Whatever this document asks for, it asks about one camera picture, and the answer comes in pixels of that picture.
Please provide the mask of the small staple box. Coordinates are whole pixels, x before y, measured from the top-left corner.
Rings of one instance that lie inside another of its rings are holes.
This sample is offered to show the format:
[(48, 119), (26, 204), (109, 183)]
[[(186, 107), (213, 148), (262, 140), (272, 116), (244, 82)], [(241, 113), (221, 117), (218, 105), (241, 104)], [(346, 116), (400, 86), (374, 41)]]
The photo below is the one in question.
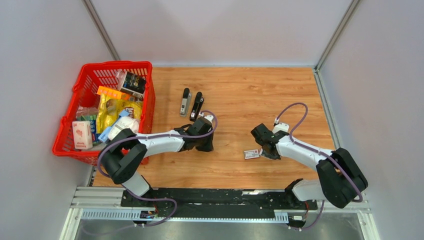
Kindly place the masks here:
[(245, 160), (250, 160), (250, 159), (257, 159), (260, 157), (260, 153), (257, 149), (253, 149), (253, 150), (245, 150), (243, 152), (244, 155), (244, 159)]

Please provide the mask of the green box in basket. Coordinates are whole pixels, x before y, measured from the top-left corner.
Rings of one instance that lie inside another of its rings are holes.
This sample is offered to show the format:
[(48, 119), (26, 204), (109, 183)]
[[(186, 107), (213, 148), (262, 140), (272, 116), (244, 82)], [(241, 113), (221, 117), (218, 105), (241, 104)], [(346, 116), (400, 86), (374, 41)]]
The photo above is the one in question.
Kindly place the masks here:
[(97, 124), (96, 124), (97, 115), (81, 115), (77, 116), (77, 121), (89, 121), (90, 130), (91, 130), (91, 138), (93, 145), (97, 145), (100, 141), (98, 140), (98, 133), (97, 133)]

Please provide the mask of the orange block in basket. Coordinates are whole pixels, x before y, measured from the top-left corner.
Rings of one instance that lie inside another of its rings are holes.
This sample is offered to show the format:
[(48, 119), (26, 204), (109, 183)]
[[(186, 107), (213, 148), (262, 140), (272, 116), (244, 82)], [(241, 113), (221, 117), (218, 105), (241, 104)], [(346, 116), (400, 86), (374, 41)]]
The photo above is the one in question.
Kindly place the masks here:
[(125, 101), (129, 101), (131, 98), (131, 95), (121, 92), (119, 90), (113, 89), (113, 88), (109, 88), (106, 86), (99, 86), (96, 92), (97, 95), (106, 95), (108, 97), (114, 98), (114, 99), (118, 99), (118, 100), (125, 100)]

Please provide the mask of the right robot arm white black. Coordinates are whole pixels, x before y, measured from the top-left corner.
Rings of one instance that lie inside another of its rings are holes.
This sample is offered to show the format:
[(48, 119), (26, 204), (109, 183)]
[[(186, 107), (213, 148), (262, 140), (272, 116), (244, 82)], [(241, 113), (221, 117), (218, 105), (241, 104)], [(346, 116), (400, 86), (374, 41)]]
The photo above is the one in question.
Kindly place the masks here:
[(351, 202), (360, 201), (362, 191), (369, 186), (345, 148), (330, 150), (298, 140), (290, 135), (285, 123), (276, 124), (273, 130), (261, 123), (250, 133), (266, 158), (289, 158), (316, 171), (318, 179), (298, 179), (286, 188), (289, 192), (285, 195), (285, 202), (291, 209), (299, 209), (308, 200), (329, 201), (343, 209)]

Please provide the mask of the black stapler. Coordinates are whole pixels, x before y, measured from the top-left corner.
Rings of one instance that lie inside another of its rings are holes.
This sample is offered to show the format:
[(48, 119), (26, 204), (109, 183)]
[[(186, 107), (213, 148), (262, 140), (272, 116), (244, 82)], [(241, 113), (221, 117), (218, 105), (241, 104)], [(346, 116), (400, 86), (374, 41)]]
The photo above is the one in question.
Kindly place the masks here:
[(196, 93), (196, 96), (194, 98), (194, 102), (193, 102), (193, 106), (192, 106), (192, 110), (189, 116), (189, 120), (191, 122), (195, 122), (196, 119), (198, 118), (198, 115), (201, 111), (201, 108), (203, 106), (204, 103), (204, 98), (203, 98), (203, 93), (201, 91)]

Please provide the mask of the red plastic basket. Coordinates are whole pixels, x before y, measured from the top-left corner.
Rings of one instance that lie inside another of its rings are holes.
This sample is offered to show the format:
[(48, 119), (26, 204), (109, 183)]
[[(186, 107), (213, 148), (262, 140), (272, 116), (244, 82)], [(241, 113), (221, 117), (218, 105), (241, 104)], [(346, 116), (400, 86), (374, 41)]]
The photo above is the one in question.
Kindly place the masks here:
[(156, 94), (152, 80), (153, 66), (149, 61), (107, 61), (103, 63), (87, 63), (82, 66), (72, 88), (72, 96), (65, 115), (59, 122), (52, 153), (58, 157), (70, 157), (80, 162), (96, 166), (99, 151), (81, 151), (74, 147), (72, 122), (76, 120), (78, 107), (97, 107), (100, 86), (116, 89), (119, 81), (117, 70), (127, 70), (146, 78), (139, 132), (152, 132)]

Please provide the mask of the black box in basket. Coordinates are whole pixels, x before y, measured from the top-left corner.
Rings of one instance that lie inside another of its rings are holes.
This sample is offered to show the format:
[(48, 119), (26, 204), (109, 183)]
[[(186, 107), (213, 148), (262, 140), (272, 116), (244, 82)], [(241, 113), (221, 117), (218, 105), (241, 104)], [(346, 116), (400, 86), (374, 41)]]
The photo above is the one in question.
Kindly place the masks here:
[(118, 79), (118, 90), (129, 94), (138, 99), (144, 97), (146, 90), (146, 78), (144, 76), (137, 75), (127, 70), (121, 70), (116, 73)]

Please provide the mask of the white round packaged item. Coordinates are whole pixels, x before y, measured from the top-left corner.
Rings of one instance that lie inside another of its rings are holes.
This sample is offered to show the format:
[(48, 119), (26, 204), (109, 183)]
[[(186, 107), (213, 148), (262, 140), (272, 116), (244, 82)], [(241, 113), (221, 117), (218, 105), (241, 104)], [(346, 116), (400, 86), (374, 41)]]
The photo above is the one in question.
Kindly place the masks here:
[(111, 141), (124, 129), (130, 129), (133, 133), (138, 133), (140, 126), (140, 120), (132, 118), (130, 116), (122, 117), (112, 129), (109, 137)]

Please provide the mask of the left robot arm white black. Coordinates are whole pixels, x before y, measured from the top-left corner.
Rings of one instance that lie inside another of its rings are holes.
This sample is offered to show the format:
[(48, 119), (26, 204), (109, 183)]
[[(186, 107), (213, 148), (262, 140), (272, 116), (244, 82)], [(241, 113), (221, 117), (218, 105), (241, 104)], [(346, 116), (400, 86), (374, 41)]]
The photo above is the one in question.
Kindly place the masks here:
[(121, 130), (98, 155), (98, 167), (116, 185), (124, 186), (140, 207), (148, 207), (153, 201), (151, 186), (137, 172), (141, 161), (162, 153), (178, 153), (196, 149), (213, 151), (213, 136), (217, 120), (210, 114), (198, 117), (194, 123), (162, 133), (133, 133)]

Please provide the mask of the white pink sponge box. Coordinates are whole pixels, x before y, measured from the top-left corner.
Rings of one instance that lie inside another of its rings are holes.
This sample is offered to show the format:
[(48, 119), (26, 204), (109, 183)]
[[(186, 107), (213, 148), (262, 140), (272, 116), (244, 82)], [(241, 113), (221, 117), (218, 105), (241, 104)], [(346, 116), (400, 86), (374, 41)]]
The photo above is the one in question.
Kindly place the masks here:
[(74, 148), (77, 150), (88, 150), (93, 147), (92, 131), (89, 121), (73, 121), (72, 133)]

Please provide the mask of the yellow snack bag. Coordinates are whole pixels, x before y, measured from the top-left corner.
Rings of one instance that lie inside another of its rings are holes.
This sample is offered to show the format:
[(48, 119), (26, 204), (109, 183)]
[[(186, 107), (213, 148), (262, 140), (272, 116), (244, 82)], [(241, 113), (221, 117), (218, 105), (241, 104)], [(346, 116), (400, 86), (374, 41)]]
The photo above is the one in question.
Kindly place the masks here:
[(123, 110), (127, 111), (131, 118), (140, 120), (142, 108), (143, 102), (138, 98), (135, 101), (130, 101), (113, 98), (102, 93), (95, 122), (96, 133), (101, 134), (107, 127), (111, 127)]

